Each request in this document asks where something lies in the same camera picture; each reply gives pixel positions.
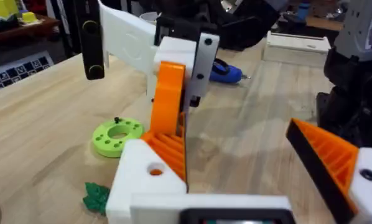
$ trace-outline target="green 3d printed ring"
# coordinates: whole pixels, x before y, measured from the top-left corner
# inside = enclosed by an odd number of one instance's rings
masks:
[[[98,126],[93,132],[92,141],[96,151],[102,156],[120,157],[125,142],[139,139],[142,134],[143,125],[135,119],[115,118]]]

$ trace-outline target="screw hole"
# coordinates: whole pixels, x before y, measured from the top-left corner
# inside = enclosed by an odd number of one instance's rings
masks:
[[[150,175],[161,175],[162,171],[159,169],[150,170]]]
[[[147,171],[152,176],[162,175],[164,173],[164,165],[160,163],[152,163],[147,167]]]
[[[362,169],[360,170],[360,175],[364,177],[366,180],[372,181],[372,170]]]

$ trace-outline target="black bolt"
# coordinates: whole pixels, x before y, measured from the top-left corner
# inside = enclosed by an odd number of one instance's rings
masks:
[[[204,40],[204,43],[207,44],[207,45],[211,45],[212,44],[212,39],[207,38],[207,39]]]
[[[372,181],[372,170],[362,169],[360,170],[360,175],[364,177],[366,180]]]

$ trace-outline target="wooden table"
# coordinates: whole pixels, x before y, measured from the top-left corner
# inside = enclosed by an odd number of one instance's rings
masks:
[[[288,195],[298,223],[332,223],[285,137],[291,117],[315,122],[315,95],[330,82],[320,68],[261,61],[262,47],[219,51],[252,79],[211,83],[191,111],[190,191]],[[145,76],[111,60],[103,80],[88,81],[76,56],[0,90],[1,223],[106,223],[84,208],[84,183],[110,187],[118,159],[92,150],[92,132],[115,116],[148,129],[151,109]]]
[[[342,22],[330,21],[328,19],[321,19],[315,17],[306,17],[306,25],[310,27],[328,29],[333,31],[341,31],[343,29]]]
[[[17,28],[9,29],[4,32],[0,32],[0,41],[7,39],[16,39],[17,37],[24,35],[49,35],[52,33],[52,29],[59,25],[60,21],[57,19],[52,19],[47,16],[36,15],[38,19],[43,19],[44,21],[40,24],[35,24],[31,26],[19,26]]]

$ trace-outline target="hole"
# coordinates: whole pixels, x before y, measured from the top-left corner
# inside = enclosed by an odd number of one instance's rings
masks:
[[[126,137],[130,130],[131,128],[129,126],[116,125],[107,132],[107,135],[112,139],[121,139]]]
[[[99,26],[95,21],[86,21],[82,24],[82,29],[90,35],[99,33]]]
[[[128,134],[126,134],[126,133],[118,133],[118,134],[113,135],[111,138],[113,138],[113,139],[120,139],[120,138],[123,138],[123,137],[125,137],[127,135]]]
[[[161,175],[162,171],[157,169],[150,170],[150,175]]]
[[[211,45],[212,44],[212,39],[211,38],[207,38],[207,39],[204,40],[204,43],[206,45]]]
[[[364,177],[366,180],[372,181],[372,170],[369,169],[361,169],[360,175]]]
[[[165,166],[161,163],[155,162],[147,167],[147,172],[152,176],[158,176],[164,173]]]

